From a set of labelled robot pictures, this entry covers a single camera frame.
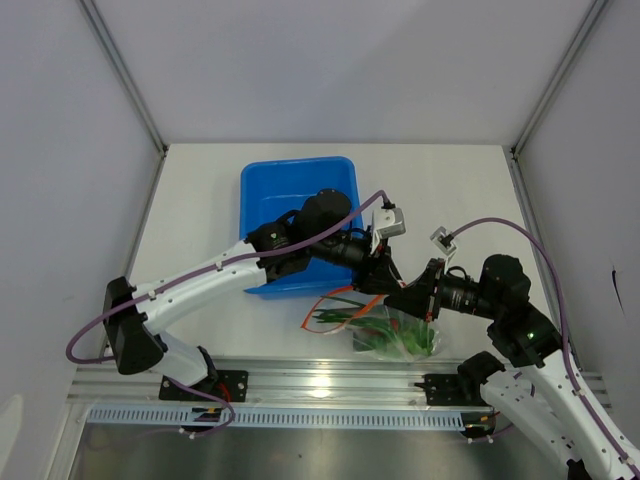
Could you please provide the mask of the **toy napa cabbage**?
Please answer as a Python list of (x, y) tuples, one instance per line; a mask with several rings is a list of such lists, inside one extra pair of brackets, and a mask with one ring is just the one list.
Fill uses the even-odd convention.
[(414, 362), (432, 356), (438, 346), (439, 332), (422, 321), (401, 322), (396, 335), (390, 321), (368, 322), (353, 330), (352, 347), (356, 353), (383, 361)]

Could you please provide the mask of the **toy green onion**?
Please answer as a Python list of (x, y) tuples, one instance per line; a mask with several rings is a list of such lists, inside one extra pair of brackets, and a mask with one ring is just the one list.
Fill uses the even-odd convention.
[(343, 331), (353, 335), (353, 330), (365, 323), (397, 319), (383, 304), (383, 299), (384, 296), (376, 296), (363, 304), (348, 298), (323, 296), (310, 312), (310, 329), (322, 335)]

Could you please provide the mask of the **clear zip bag orange zipper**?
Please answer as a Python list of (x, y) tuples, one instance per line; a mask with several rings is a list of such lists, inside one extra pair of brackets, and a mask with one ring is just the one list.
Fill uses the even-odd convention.
[(434, 322), (389, 307), (384, 299), (360, 299), (350, 286), (332, 290), (319, 297), (300, 328), (348, 337), (354, 353), (380, 361), (415, 363), (444, 351), (446, 337)]

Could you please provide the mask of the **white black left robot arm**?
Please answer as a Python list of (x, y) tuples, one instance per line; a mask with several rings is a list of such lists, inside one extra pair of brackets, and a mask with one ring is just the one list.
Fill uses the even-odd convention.
[(378, 295), (399, 289), (388, 240), (406, 231), (402, 210), (385, 199), (363, 232), (352, 226), (358, 214), (344, 193), (323, 189), (181, 274), (137, 286), (125, 277), (110, 281), (103, 325), (118, 373), (154, 370), (181, 383), (192, 398), (209, 398), (218, 378), (211, 356), (169, 334), (169, 327), (225, 294), (301, 273), (314, 259), (349, 269), (355, 290)]

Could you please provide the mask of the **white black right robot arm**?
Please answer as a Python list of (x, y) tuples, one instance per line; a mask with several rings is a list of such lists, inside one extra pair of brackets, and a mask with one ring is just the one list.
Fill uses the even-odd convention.
[(441, 259), (386, 298), (388, 307), (437, 318), (443, 309), (490, 320), (499, 352), (481, 352), (457, 368), (468, 403), (503, 413), (568, 479), (636, 479), (639, 450), (575, 372), (559, 330), (529, 300), (530, 279), (508, 255), (485, 260), (478, 281), (446, 273)]

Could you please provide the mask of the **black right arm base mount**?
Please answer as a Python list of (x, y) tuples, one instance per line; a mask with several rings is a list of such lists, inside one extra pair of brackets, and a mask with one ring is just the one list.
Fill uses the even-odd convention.
[(426, 403), (438, 407), (487, 407), (479, 389), (459, 374), (425, 374), (414, 387), (423, 391)]

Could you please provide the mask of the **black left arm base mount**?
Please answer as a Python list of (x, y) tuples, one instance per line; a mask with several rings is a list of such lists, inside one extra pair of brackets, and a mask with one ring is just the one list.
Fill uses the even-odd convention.
[(162, 401), (196, 402), (204, 401), (209, 396), (215, 396), (228, 403), (243, 403), (248, 391), (249, 373), (246, 370), (218, 370), (209, 353), (201, 346), (198, 346), (197, 349), (207, 366), (207, 376), (190, 386), (194, 392), (184, 390), (167, 376), (163, 376), (159, 399)]

